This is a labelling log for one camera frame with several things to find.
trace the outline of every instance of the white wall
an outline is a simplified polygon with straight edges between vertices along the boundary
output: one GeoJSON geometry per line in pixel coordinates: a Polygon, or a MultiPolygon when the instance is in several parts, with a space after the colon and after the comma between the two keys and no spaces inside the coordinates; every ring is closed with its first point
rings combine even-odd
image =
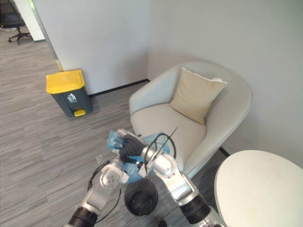
{"type": "Polygon", "coordinates": [[[34,41],[44,40],[43,33],[27,0],[14,0],[34,41]]]}
{"type": "Polygon", "coordinates": [[[302,0],[153,0],[149,50],[149,79],[193,60],[242,75],[254,104],[223,147],[303,167],[302,0]]]}
{"type": "Polygon", "coordinates": [[[147,78],[149,0],[34,0],[64,70],[94,94],[147,78]]]}

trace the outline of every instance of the white armchair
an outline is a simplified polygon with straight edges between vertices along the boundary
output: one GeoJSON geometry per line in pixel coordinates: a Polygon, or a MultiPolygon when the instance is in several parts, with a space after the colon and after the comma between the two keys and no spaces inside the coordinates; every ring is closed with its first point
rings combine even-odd
{"type": "Polygon", "coordinates": [[[246,81],[232,71],[209,62],[177,65],[146,84],[129,99],[131,122],[136,134],[160,131],[171,134],[177,148],[177,163],[193,177],[218,150],[248,114],[252,92],[246,81]],[[221,78],[227,86],[215,99],[205,125],[200,125],[169,106],[178,85],[180,69],[206,78],[221,78]]]}

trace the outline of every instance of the plastic bag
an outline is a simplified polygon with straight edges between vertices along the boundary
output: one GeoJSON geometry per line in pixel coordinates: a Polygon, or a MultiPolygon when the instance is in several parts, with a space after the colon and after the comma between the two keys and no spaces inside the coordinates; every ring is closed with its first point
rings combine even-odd
{"type": "MultiPolygon", "coordinates": [[[[156,138],[156,136],[158,134],[159,133],[155,133],[155,134],[143,137],[142,139],[146,143],[150,144],[156,138]]],[[[160,149],[160,147],[162,147],[162,145],[166,141],[166,139],[167,138],[165,136],[160,136],[157,139],[157,149],[160,149]]],[[[108,140],[107,140],[107,147],[108,148],[110,148],[110,149],[119,149],[119,148],[123,147],[123,145],[124,145],[123,143],[124,143],[123,139],[121,139],[121,137],[119,136],[119,134],[116,131],[111,130],[109,132],[109,137],[108,137],[108,140]]],[[[169,147],[168,147],[167,143],[163,146],[162,150],[163,150],[164,153],[170,154],[170,150],[169,150],[169,147]]],[[[136,164],[125,163],[122,166],[122,170],[126,171],[128,176],[129,176],[129,179],[128,179],[127,183],[132,183],[132,182],[136,182],[136,181],[139,181],[140,179],[142,179],[142,176],[138,174],[138,172],[139,172],[138,164],[140,162],[143,163],[144,160],[140,156],[129,156],[129,158],[135,159],[136,164]]]]}

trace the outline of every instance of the black baseboard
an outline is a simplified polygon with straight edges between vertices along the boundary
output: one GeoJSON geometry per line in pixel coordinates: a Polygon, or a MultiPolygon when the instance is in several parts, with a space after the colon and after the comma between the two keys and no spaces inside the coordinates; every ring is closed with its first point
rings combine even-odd
{"type": "Polygon", "coordinates": [[[219,150],[220,150],[221,153],[224,154],[226,157],[230,156],[230,154],[228,154],[228,152],[227,152],[223,147],[220,147],[219,150]]]}
{"type": "Polygon", "coordinates": [[[108,92],[117,91],[117,90],[120,90],[120,89],[123,89],[123,88],[126,88],[126,87],[130,87],[132,85],[141,84],[141,83],[149,82],[149,81],[150,81],[149,79],[139,80],[139,81],[134,82],[134,83],[126,84],[126,85],[123,85],[123,86],[120,86],[120,87],[115,87],[115,88],[112,88],[112,89],[109,89],[109,90],[106,90],[106,91],[101,91],[101,92],[98,92],[98,93],[91,94],[91,95],[89,95],[89,97],[99,96],[99,95],[102,95],[102,94],[105,94],[105,93],[108,93],[108,92]]]}
{"type": "Polygon", "coordinates": [[[35,40],[34,43],[45,42],[45,39],[35,40]]]}

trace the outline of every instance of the table top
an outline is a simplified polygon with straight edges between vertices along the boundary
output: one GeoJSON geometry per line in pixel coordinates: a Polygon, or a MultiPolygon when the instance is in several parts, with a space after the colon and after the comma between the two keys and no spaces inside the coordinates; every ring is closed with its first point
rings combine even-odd
{"type": "Polygon", "coordinates": [[[219,167],[214,189],[230,227],[303,226],[303,170],[285,158],[237,152],[219,167]]]}

